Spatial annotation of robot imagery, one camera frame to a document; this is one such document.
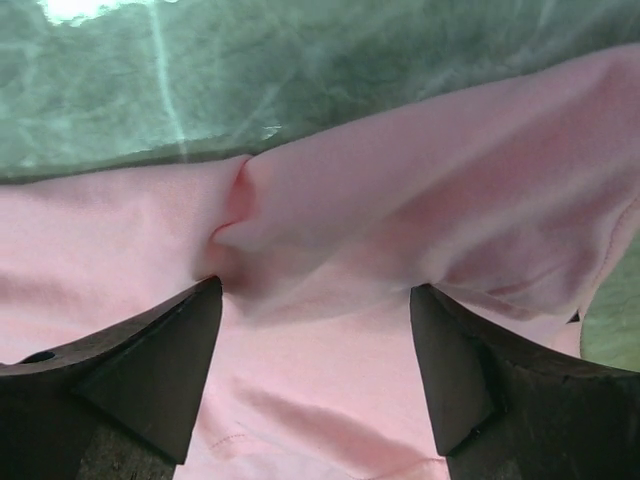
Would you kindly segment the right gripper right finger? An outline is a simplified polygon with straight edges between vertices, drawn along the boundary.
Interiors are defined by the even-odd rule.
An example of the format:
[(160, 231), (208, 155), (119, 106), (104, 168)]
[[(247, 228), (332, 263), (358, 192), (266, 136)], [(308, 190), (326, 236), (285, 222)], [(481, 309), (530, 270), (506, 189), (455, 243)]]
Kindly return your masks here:
[(430, 285), (411, 291), (410, 320), (451, 478), (638, 477), (637, 373), (536, 344)]

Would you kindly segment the pink t shirt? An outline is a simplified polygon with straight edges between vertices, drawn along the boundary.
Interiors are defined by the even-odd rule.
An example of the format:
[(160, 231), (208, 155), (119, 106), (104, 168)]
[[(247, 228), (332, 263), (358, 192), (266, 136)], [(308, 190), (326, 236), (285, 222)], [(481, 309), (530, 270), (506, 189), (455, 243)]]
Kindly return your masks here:
[(578, 356), (639, 227), (639, 48), (257, 156), (1, 190), (1, 357), (209, 276), (224, 313), (181, 479), (442, 479), (409, 326), (428, 283)]

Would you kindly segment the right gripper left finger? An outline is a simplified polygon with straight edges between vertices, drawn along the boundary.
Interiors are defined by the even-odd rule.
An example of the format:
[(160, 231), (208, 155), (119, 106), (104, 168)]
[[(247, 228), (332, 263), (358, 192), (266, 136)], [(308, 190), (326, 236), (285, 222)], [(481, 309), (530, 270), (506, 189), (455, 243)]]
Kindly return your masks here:
[(219, 332), (211, 278), (1, 368), (5, 479), (170, 479), (186, 461)]

